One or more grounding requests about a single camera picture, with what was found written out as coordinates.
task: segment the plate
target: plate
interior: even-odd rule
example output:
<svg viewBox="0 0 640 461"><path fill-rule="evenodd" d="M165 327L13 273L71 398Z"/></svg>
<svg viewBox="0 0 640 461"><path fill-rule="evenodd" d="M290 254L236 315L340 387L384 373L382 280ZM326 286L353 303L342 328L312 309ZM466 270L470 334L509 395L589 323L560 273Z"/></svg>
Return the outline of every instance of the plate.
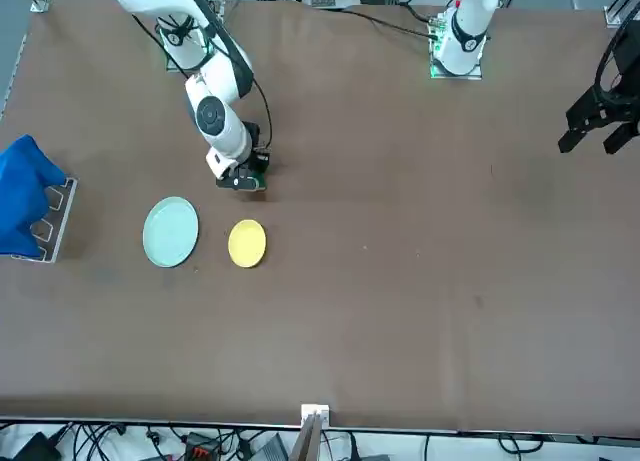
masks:
<svg viewBox="0 0 640 461"><path fill-rule="evenodd" d="M251 268L258 264L267 249L267 235L264 228L253 219L243 219L229 234L229 255L241 268Z"/></svg>
<svg viewBox="0 0 640 461"><path fill-rule="evenodd" d="M161 268L182 263L198 240L198 214L189 201L172 196L156 204L142 230L142 245L149 260Z"/></svg>

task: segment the yellow plate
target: yellow plate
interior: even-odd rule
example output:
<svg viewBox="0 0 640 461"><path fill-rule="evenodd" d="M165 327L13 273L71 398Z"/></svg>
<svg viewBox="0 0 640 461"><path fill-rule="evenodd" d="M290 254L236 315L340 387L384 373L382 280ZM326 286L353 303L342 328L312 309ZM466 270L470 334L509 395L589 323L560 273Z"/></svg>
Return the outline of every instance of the yellow plate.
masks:
<svg viewBox="0 0 640 461"><path fill-rule="evenodd" d="M229 234L231 260L241 268L251 268L260 262L267 249L264 228L253 219L243 219Z"/></svg>

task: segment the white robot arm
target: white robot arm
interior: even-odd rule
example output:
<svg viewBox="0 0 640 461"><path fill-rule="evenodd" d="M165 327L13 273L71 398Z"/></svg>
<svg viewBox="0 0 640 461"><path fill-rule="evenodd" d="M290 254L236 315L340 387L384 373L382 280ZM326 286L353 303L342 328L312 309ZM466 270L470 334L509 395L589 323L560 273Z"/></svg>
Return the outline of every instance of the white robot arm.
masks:
<svg viewBox="0 0 640 461"><path fill-rule="evenodd" d="M460 0L445 13L446 28L435 58L451 74L470 73L480 61L486 32L499 0Z"/></svg>
<svg viewBox="0 0 640 461"><path fill-rule="evenodd" d="M216 184L250 191L264 189L269 155L258 141L260 129L241 121L230 107L251 91L251 63L207 0L118 2L132 14L156 17L165 50L183 70L196 70L185 88L194 121L211 146L206 159Z"/></svg>

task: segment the table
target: table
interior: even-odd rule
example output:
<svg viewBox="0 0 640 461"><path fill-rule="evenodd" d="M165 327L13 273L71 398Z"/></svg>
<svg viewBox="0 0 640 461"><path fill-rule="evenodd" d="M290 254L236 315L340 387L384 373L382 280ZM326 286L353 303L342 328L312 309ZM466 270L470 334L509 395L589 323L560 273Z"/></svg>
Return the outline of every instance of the table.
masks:
<svg viewBox="0 0 640 461"><path fill-rule="evenodd" d="M240 4L274 126L269 188L246 194L215 187L182 80L133 20L54 1L0 132L80 184L56 265L0 261L3 414L296 424L317 402L341 426L638 434L640 147L556 147L601 13L496 13L469 82L430 80L423 39ZM257 92L236 109L266 127ZM170 195L201 234L159 269L141 230ZM268 232L252 270L226 253L246 217Z"/></svg>

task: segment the blue towel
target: blue towel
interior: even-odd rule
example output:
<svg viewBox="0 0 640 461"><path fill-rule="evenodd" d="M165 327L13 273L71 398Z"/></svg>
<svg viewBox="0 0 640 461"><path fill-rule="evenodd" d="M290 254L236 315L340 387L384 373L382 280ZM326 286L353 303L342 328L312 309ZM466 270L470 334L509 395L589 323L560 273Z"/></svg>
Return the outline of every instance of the blue towel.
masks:
<svg viewBox="0 0 640 461"><path fill-rule="evenodd" d="M0 254L40 256L30 227L49 210L44 188L65 179L29 135L0 153Z"/></svg>

